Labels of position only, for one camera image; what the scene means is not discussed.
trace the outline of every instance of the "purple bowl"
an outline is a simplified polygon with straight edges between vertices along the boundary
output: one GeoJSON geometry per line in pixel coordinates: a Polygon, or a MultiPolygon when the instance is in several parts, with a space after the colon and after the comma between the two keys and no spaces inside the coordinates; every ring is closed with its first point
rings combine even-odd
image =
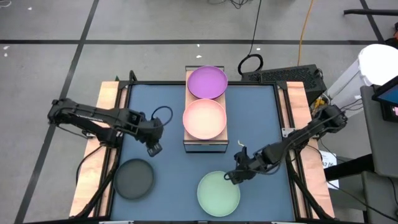
{"type": "Polygon", "coordinates": [[[225,73],[214,66],[203,66],[188,78],[189,91],[199,99],[214,99],[221,96],[228,86],[225,73]]]}

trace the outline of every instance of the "floor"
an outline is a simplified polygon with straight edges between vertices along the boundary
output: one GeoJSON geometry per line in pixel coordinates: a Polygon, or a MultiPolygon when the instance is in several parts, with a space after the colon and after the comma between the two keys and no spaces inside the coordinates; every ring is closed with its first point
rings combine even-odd
{"type": "MultiPolygon", "coordinates": [[[[2,223],[68,217],[85,141],[49,129],[52,99],[95,105],[101,82],[126,79],[131,69],[140,80],[183,80],[186,65],[224,65],[230,80],[240,80],[236,67],[249,51],[258,4],[235,9],[207,0],[24,0],[0,7],[2,223]]],[[[297,63],[309,4],[262,1],[254,51],[264,57],[264,69],[297,63]]],[[[301,64],[321,68],[327,86],[363,47],[394,33],[394,17],[343,16],[344,9],[366,5],[398,8],[396,0],[315,0],[301,64]]],[[[248,61],[243,71],[256,67],[257,61],[248,61]]],[[[363,114],[323,142],[339,156],[368,154],[363,114]]],[[[343,219],[361,218],[335,210],[343,219]]]]}

